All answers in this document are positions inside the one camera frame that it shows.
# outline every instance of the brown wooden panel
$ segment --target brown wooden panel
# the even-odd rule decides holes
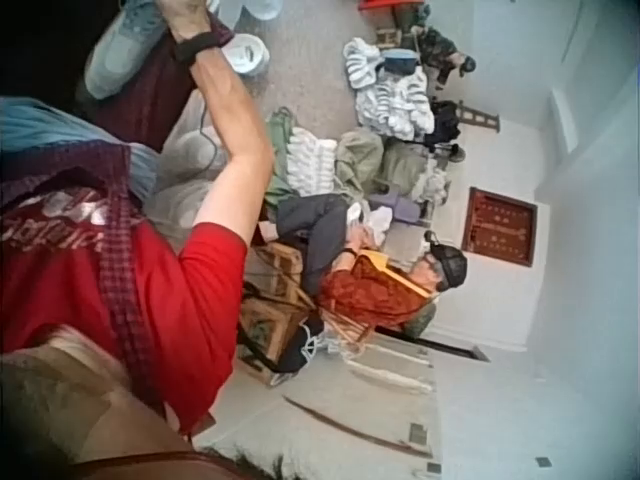
[[[462,249],[530,267],[537,214],[531,203],[471,188]]]

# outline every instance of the hand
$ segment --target hand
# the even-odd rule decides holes
[[[206,0],[155,0],[176,42],[211,31]]]
[[[422,35],[424,33],[424,27],[421,27],[420,25],[414,25],[413,27],[411,27],[409,32],[412,35],[420,36],[420,35]]]
[[[359,252],[363,248],[375,248],[373,230],[362,224],[351,225],[347,228],[347,248]]]

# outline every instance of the plaid shirt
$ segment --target plaid shirt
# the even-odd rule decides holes
[[[42,193],[77,186],[77,172],[82,183],[101,186],[106,191],[107,224],[100,254],[100,277],[96,281],[135,395],[164,416],[163,403],[154,385],[152,342],[140,313],[134,282],[129,154],[128,146],[103,141],[56,144],[3,154],[0,207],[3,211],[11,208],[36,189]]]

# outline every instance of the black cap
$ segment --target black cap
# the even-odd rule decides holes
[[[429,253],[442,265],[447,286],[456,288],[462,285],[467,278],[467,257],[460,249],[439,243],[433,232],[426,231],[424,238],[431,243]]]
[[[465,73],[471,73],[476,69],[476,61],[467,55],[467,58],[464,59],[464,63],[460,65],[458,69],[460,71],[460,76],[464,77]]]

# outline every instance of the yellow strap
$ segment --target yellow strap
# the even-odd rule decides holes
[[[365,257],[367,257],[369,260],[371,260],[371,263],[373,263],[373,266],[376,267],[376,269],[378,271],[389,275],[394,280],[396,280],[396,281],[400,282],[401,284],[409,287],[411,290],[416,292],[418,295],[420,295],[420,296],[422,296],[424,298],[429,298],[430,297],[429,293],[426,290],[420,288],[418,285],[413,283],[411,280],[406,279],[402,275],[394,272],[393,270],[391,270],[390,268],[387,267],[387,264],[389,263],[389,255],[385,255],[382,252],[376,252],[374,250],[360,250],[359,255],[364,255]]]

